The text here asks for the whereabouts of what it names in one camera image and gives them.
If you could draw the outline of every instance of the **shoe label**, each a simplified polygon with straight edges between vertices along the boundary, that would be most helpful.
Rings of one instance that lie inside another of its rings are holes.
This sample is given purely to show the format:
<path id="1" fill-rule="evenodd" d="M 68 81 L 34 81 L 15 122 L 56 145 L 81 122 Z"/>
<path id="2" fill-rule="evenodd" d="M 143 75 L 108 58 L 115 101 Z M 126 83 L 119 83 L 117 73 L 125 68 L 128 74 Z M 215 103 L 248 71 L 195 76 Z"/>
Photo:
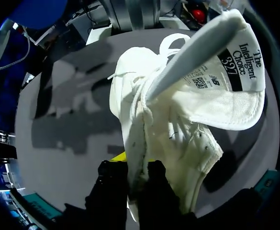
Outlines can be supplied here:
<path id="1" fill-rule="evenodd" d="M 184 80 L 197 89 L 264 90 L 262 53 L 250 25 L 239 31 L 222 53 L 185 76 Z"/>

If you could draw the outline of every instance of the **shoe tongue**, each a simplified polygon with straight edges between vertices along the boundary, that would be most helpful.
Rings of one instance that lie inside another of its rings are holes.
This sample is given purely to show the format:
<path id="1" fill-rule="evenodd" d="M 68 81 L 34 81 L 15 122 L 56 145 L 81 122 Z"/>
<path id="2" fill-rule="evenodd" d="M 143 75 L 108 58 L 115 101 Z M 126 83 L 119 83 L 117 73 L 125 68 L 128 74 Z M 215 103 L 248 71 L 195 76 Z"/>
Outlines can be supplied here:
<path id="1" fill-rule="evenodd" d="M 184 80 L 195 89 L 260 91 L 265 88 L 258 42 L 238 10 L 223 12 L 181 48 L 147 85 L 146 101 Z"/>
<path id="2" fill-rule="evenodd" d="M 193 89 L 260 92 L 265 89 L 264 63 L 250 25 L 236 33 L 220 54 L 183 77 Z"/>

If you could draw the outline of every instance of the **cable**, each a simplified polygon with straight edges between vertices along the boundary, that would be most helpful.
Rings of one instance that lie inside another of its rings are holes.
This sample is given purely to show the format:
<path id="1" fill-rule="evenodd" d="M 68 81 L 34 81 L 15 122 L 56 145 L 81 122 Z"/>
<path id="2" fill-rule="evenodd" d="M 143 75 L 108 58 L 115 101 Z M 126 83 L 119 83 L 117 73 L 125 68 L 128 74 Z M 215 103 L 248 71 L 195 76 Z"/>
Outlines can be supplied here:
<path id="1" fill-rule="evenodd" d="M 178 2 L 180 2 L 180 0 L 178 0 L 178 1 L 175 3 L 175 5 L 173 6 L 173 8 L 172 8 L 169 12 L 166 12 L 166 13 L 160 15 L 160 17 L 163 17 L 163 16 L 167 15 L 168 13 L 171 13 L 171 11 L 174 11 L 173 14 L 175 14 L 175 7 L 176 7 L 176 5 L 178 4 Z"/>
<path id="2" fill-rule="evenodd" d="M 15 62 L 13 62 L 13 63 L 10 63 L 10 64 L 8 64 L 8 65 L 5 65 L 5 66 L 0 67 L 0 70 L 9 68 L 9 67 L 11 67 L 11 66 L 13 66 L 13 65 L 15 65 L 15 64 L 17 64 L 17 63 L 20 63 L 21 61 L 23 61 L 23 60 L 28 56 L 29 51 L 30 51 L 30 40 L 29 40 L 29 36 L 28 36 L 28 34 L 27 34 L 27 31 L 26 31 L 25 27 L 23 27 L 23 29 L 24 29 L 24 32 L 25 32 L 26 35 L 27 35 L 27 36 L 26 36 L 26 37 L 27 37 L 27 42 L 28 42 L 28 50 L 27 50 L 27 53 L 26 53 L 25 56 L 22 57 L 21 59 L 15 61 Z"/>
<path id="3" fill-rule="evenodd" d="M 92 23 L 94 23 L 94 24 L 96 25 L 96 24 L 97 24 L 96 21 L 94 21 L 94 20 L 92 19 L 92 17 L 91 17 L 91 10 L 90 10 L 90 8 L 89 8 L 89 14 L 90 14 L 90 16 L 88 15 L 88 12 L 87 12 L 86 7 L 85 7 L 84 5 L 82 6 L 82 8 L 83 8 L 84 12 L 86 13 L 88 19 L 91 21 L 91 26 L 93 26 Z"/>

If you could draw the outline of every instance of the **yellow object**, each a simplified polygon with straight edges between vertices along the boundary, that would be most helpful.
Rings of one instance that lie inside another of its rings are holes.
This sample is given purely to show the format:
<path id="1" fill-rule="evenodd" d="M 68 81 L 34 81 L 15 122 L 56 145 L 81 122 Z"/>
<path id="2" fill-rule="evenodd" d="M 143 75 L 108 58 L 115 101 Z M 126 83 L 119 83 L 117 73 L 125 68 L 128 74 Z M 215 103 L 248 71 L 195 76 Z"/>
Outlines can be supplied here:
<path id="1" fill-rule="evenodd" d="M 120 155 L 112 158 L 110 161 L 127 161 L 126 152 L 122 152 Z"/>

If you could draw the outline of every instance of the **shoe lace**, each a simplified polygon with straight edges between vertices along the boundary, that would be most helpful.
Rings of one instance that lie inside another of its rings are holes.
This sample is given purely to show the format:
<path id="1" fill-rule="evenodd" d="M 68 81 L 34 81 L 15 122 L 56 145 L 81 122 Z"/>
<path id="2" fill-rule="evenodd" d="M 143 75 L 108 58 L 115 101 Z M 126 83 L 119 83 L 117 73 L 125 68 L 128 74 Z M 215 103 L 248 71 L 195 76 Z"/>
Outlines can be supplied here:
<path id="1" fill-rule="evenodd" d="M 150 119 L 149 123 L 150 125 L 153 124 L 153 114 L 151 112 L 151 109 L 147 106 L 146 100 L 143 100 L 141 98 L 142 89 L 145 84 L 151 84 L 153 80 L 163 71 L 163 69 L 166 67 L 168 58 L 172 55 L 177 54 L 180 49 L 170 49 L 170 45 L 177 39 L 184 39 L 185 41 L 189 40 L 189 36 L 185 34 L 171 34 L 168 37 L 166 37 L 160 45 L 159 52 L 160 54 L 158 57 L 160 58 L 160 61 L 158 62 L 158 65 L 155 69 L 153 69 L 151 72 L 146 74 L 139 73 L 138 75 L 135 75 L 132 78 L 132 88 L 133 91 L 135 91 L 135 96 L 133 98 L 133 101 L 131 103 L 131 109 L 129 113 L 129 117 L 131 121 L 134 121 L 136 118 L 136 112 L 137 112 L 137 103 L 138 101 L 141 101 L 143 110 L 148 114 L 148 117 Z M 113 77 L 118 77 L 121 75 L 124 75 L 126 73 L 136 73 L 136 72 L 124 72 L 122 74 L 112 74 L 108 77 L 108 79 L 112 79 Z"/>

